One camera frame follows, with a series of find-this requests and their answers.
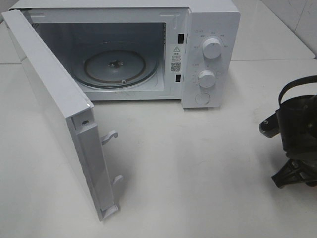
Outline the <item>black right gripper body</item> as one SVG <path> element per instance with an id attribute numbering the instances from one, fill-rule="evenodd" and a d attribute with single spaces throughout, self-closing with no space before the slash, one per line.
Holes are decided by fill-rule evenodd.
<path id="1" fill-rule="evenodd" d="M 317 160 L 317 99 L 291 98 L 276 111 L 283 149 L 294 160 Z"/>

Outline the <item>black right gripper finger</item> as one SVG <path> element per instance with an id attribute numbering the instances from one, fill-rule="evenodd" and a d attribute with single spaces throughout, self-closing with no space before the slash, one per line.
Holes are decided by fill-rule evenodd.
<path id="1" fill-rule="evenodd" d="M 303 178 L 305 179 L 305 184 L 310 187 L 315 187 L 317 185 L 317 174 L 314 172 L 303 172 Z"/>
<path id="2" fill-rule="evenodd" d="M 278 188 L 305 181 L 301 175 L 305 171 L 305 164 L 298 160 L 289 159 L 286 164 L 271 178 Z"/>

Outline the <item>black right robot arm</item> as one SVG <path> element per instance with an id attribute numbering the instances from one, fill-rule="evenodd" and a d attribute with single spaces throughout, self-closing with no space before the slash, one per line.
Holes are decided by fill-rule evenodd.
<path id="1" fill-rule="evenodd" d="M 289 99 L 276 111 L 283 150 L 289 159 L 272 176 L 278 188 L 305 183 L 317 185 L 317 97 Z"/>

